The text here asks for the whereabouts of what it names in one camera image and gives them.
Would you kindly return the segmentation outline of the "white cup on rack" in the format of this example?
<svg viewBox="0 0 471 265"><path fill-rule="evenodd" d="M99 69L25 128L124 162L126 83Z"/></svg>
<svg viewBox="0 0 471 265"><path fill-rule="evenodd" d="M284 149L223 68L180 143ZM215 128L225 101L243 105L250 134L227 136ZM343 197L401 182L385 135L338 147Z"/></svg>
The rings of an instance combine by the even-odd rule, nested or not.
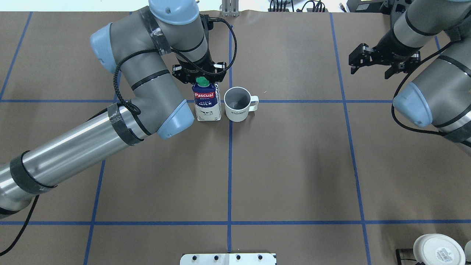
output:
<svg viewBox="0 0 471 265"><path fill-rule="evenodd" d="M444 234L425 234L413 245L417 262L425 265L465 265L464 249L458 242Z"/></svg>
<svg viewBox="0 0 471 265"><path fill-rule="evenodd" d="M464 253L465 253L465 258L466 258L466 264L470 265L471 264L471 241L468 241L464 247Z"/></svg>

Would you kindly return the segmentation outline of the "lower white cup on rack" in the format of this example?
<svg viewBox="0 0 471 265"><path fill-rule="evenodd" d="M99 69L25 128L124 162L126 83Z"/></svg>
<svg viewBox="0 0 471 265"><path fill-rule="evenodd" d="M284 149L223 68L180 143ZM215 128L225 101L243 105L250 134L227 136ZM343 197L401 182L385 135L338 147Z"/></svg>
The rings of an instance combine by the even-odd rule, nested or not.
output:
<svg viewBox="0 0 471 265"><path fill-rule="evenodd" d="M465 265L464 249L458 242L444 234L425 234L413 245L417 262L425 265Z"/></svg>

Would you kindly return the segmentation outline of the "blue white milk carton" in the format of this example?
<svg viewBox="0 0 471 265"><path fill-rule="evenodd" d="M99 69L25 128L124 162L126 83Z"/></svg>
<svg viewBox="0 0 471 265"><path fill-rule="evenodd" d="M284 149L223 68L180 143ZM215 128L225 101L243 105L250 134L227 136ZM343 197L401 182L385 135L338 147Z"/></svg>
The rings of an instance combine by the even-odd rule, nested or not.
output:
<svg viewBox="0 0 471 265"><path fill-rule="evenodd" d="M222 105L217 83L212 83L205 77L197 77L192 91L197 120L219 121L222 117Z"/></svg>

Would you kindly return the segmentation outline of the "white mug with dark inside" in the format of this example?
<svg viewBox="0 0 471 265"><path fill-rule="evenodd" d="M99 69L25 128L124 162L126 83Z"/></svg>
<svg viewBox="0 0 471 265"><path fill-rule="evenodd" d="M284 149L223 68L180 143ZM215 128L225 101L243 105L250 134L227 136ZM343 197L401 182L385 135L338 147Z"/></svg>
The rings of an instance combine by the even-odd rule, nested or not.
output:
<svg viewBox="0 0 471 265"><path fill-rule="evenodd" d="M232 122L242 122L247 119L249 112L258 109L259 97L239 86L227 90L224 95L225 113Z"/></svg>

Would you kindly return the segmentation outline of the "upper white cup on rack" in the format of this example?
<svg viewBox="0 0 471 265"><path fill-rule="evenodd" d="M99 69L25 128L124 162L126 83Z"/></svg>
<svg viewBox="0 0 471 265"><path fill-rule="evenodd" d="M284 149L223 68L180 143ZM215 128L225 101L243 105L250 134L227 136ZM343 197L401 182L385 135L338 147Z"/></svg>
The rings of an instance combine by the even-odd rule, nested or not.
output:
<svg viewBox="0 0 471 265"><path fill-rule="evenodd" d="M466 264L470 265L471 264L471 241L468 241L464 247L464 253L465 253L465 258L466 258Z"/></svg>

